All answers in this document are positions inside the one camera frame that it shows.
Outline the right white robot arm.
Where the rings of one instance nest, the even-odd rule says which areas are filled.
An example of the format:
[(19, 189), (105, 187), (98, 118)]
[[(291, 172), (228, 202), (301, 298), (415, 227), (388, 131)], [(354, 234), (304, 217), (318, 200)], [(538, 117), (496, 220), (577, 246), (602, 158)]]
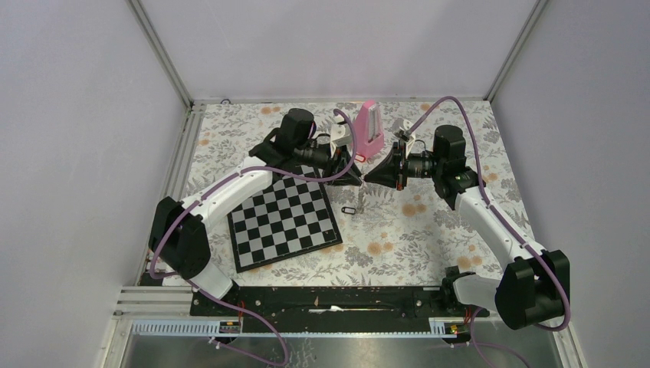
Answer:
[(431, 179), (435, 192), (476, 231), (503, 269), (501, 279), (448, 268), (439, 296), (441, 309), (458, 316), (469, 306), (495, 311), (519, 330), (562, 317), (570, 320), (570, 262), (561, 251), (548, 251), (506, 218), (484, 181), (467, 166), (466, 141), (457, 126), (435, 130), (430, 151), (409, 153), (401, 140), (368, 174), (367, 183), (403, 190), (409, 179)]

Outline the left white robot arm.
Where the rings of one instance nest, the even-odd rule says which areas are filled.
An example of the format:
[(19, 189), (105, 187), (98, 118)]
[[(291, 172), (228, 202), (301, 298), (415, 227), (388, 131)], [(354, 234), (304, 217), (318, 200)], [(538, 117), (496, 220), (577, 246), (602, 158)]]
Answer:
[(178, 275), (208, 296), (208, 305), (221, 315), (230, 314), (238, 304), (231, 288), (234, 281), (214, 262), (208, 234), (219, 220), (257, 192), (285, 176), (308, 181), (296, 174), (296, 166), (322, 170), (318, 182), (335, 183), (351, 179), (358, 147), (351, 119), (335, 109), (329, 119), (329, 143), (318, 143), (314, 115), (291, 108), (245, 159), (226, 176), (206, 189), (181, 200), (161, 199), (155, 210), (148, 248), (153, 253), (149, 274), (154, 279)]

